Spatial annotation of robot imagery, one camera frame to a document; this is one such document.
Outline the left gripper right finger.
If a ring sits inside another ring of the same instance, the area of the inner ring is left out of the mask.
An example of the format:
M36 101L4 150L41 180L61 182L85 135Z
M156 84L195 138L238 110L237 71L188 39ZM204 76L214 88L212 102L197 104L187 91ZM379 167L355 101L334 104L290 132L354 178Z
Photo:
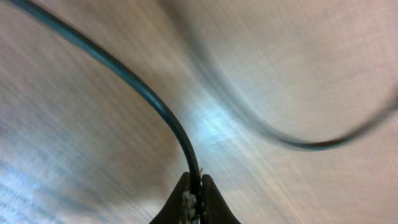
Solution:
M222 197L212 177L201 178L203 206L200 221L204 224L240 224Z

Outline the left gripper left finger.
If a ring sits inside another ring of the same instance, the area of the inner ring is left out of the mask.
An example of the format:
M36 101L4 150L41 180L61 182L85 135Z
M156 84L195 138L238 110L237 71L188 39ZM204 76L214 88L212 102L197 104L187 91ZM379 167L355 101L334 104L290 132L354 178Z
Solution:
M197 199L191 193L190 174L184 172L160 212L150 224L199 223Z

